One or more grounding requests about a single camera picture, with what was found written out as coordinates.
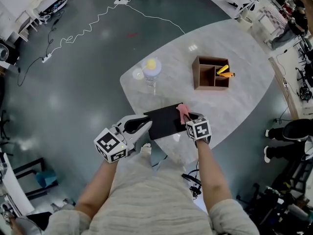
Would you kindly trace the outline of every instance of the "yellow object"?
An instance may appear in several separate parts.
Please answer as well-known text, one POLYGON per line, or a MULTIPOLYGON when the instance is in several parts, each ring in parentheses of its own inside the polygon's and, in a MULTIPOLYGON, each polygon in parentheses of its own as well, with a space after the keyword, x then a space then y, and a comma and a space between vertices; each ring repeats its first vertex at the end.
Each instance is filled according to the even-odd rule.
POLYGON ((220 76, 224 76, 224 77, 234 77, 235 73, 233 72, 225 72, 225 73, 221 73, 220 76))
POLYGON ((148 59, 147 61, 147 69, 154 70, 157 67, 157 63, 154 58, 148 59))
POLYGON ((218 72, 216 72, 217 75, 219 75, 220 73, 222 73, 224 70, 228 69, 229 66, 228 65, 225 65, 223 66, 218 72))

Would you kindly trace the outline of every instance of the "wooden organizer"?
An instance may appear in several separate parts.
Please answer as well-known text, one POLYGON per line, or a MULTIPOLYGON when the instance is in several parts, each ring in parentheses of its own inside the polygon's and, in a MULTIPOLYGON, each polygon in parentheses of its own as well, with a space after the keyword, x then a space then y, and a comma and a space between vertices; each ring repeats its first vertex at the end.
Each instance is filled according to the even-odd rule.
POLYGON ((197 56, 192 64, 195 90, 224 90, 229 87, 229 77, 218 76, 216 72, 228 65, 228 59, 197 56))

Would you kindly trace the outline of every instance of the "yellow marker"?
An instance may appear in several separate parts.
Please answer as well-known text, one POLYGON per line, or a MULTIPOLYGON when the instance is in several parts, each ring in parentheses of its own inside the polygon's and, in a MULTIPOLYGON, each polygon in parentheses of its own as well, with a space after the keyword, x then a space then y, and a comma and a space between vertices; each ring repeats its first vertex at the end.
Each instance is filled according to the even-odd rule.
POLYGON ((225 73, 221 73, 220 76, 224 76, 224 77, 234 77, 235 73, 233 72, 225 72, 225 73))
POLYGON ((224 70, 228 69, 229 66, 228 65, 225 65, 223 66, 218 72, 216 72, 217 75, 219 75, 220 73, 222 73, 224 70))

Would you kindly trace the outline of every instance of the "marble tabletop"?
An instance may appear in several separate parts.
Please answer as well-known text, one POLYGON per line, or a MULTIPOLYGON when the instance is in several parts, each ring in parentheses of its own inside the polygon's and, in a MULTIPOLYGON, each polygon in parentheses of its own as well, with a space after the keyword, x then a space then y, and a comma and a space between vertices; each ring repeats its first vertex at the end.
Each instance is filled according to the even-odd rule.
MULTIPOLYGON (((212 127, 211 148, 232 133, 253 111, 274 77, 267 55, 253 37, 242 32, 232 19, 191 31, 146 58, 152 57, 162 63, 155 87, 133 78, 133 70, 140 68, 141 61, 120 78, 134 112, 142 114, 183 102, 192 112, 208 117, 212 127), (228 89, 194 90, 191 65, 197 56, 229 60, 230 69, 236 76, 231 78, 228 89)), ((196 147, 186 132, 155 141, 176 163, 187 165, 198 159, 196 147)))

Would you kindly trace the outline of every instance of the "white cable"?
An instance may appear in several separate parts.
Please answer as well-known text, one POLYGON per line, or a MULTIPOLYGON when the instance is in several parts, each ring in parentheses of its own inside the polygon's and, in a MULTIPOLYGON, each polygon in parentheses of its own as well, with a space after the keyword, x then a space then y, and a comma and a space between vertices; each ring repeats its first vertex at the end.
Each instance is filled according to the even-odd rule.
MULTIPOLYGON (((173 25, 175 25, 176 27, 178 27, 178 28, 182 31, 182 33, 186 34, 186 33, 181 29, 181 27, 179 27, 177 24, 173 23, 171 20, 163 19, 163 18, 159 18, 159 17, 146 16, 145 14, 143 14, 142 12, 140 12, 139 10, 136 10, 136 9, 132 8, 131 6, 129 6, 129 5, 127 5, 127 4, 124 4, 124 5, 128 6, 129 8, 131 8, 131 9, 134 10, 134 11, 139 12, 141 15, 143 15, 143 16, 146 17, 146 18, 157 18, 157 19, 161 19, 161 20, 163 20, 163 21, 168 21, 168 22, 170 22, 171 24, 173 24, 173 25)), ((90 30, 84 29, 84 30, 83 30, 83 34, 78 34, 78 35, 74 38, 74 40, 73 40, 72 42, 70 42, 70 40, 73 39, 73 36, 69 36, 68 38, 62 38, 61 41, 60 41, 60 47, 55 48, 55 49, 51 52, 51 55, 53 54, 53 52, 54 52, 55 50, 62 48, 62 40, 65 40, 65 43, 66 43, 66 44, 73 44, 78 36, 83 36, 83 35, 85 34, 85 31, 87 31, 87 32, 91 32, 91 31, 92 31, 91 25, 94 24, 94 23, 99 22, 99 20, 100 20, 99 16, 103 16, 103 15, 107 14, 107 12, 109 11, 109 9, 115 9, 117 6, 118 6, 118 4, 117 4, 115 7, 109 7, 109 6, 108 6, 106 13, 99 14, 99 15, 98 15, 98 20, 95 21, 95 22, 93 22, 93 23, 90 23, 90 24, 89 24, 90 30)))
POLYGON ((83 36, 83 35, 85 34, 85 31, 87 31, 87 32, 91 32, 91 31, 92 31, 91 25, 94 24, 94 23, 99 22, 99 20, 100 20, 99 16, 102 16, 102 15, 107 14, 107 12, 109 11, 109 8, 110 8, 110 9, 115 9, 117 6, 118 6, 118 4, 117 4, 116 6, 114 6, 113 8, 108 6, 106 13, 99 14, 99 15, 98 15, 98 20, 95 21, 95 22, 93 22, 93 23, 90 23, 90 24, 89 24, 90 30, 84 29, 84 30, 83 30, 83 34, 78 34, 78 35, 74 38, 74 41, 73 41, 73 42, 69 42, 70 40, 73 39, 73 36, 69 36, 67 39, 66 39, 66 38, 62 38, 61 41, 60 41, 60 47, 55 48, 55 49, 51 52, 51 55, 53 54, 53 52, 54 52, 56 49, 60 49, 60 48, 62 47, 62 40, 65 40, 65 43, 66 43, 66 44, 73 44, 78 36, 83 36))
POLYGON ((130 5, 125 4, 125 6, 128 6, 129 8, 133 9, 134 11, 139 12, 141 15, 145 16, 146 18, 157 18, 157 19, 161 19, 161 20, 163 20, 163 21, 168 21, 168 22, 170 22, 171 24, 173 24, 173 25, 175 25, 176 27, 178 27, 178 28, 182 31, 182 33, 186 34, 177 24, 173 23, 171 20, 163 19, 163 18, 159 18, 159 17, 146 16, 145 14, 143 14, 143 13, 140 12, 139 10, 134 9, 134 8, 131 7, 130 5))

